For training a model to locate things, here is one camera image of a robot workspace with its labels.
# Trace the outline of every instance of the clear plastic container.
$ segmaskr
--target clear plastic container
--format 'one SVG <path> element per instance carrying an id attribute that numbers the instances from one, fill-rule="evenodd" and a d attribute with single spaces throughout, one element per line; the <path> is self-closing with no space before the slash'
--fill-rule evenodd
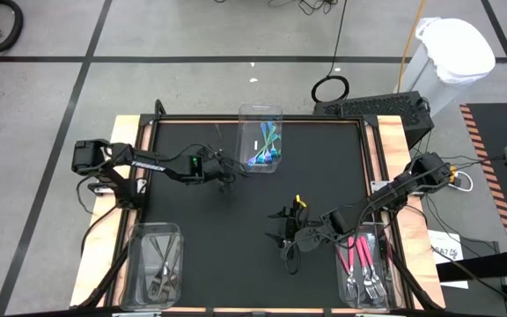
<path id="1" fill-rule="evenodd" d="M 181 295 L 183 236 L 176 224 L 133 227 L 120 306 L 129 311 L 166 309 Z"/>
<path id="2" fill-rule="evenodd" d="M 238 160 L 249 173 L 273 173 L 281 158 L 283 110 L 274 105 L 239 109 Z"/>
<path id="3" fill-rule="evenodd" d="M 357 234 L 360 245 L 357 245 L 357 239 L 354 237 L 349 237 L 348 241 L 343 242 L 344 246 L 348 243 L 350 245 L 356 243 L 356 246 L 351 249 L 353 262 L 347 249 L 336 247 L 339 295 L 340 299 L 351 308 L 389 310 L 401 308 L 404 305 L 400 275 L 392 262 L 388 260 L 392 254 L 392 250 L 389 250 L 390 244 L 387 243 L 390 234 L 382 234 L 383 228 L 385 228 L 383 224 L 362 225 Z M 367 265 L 370 258 L 372 266 Z M 353 272 L 350 279 L 345 266 Z"/>

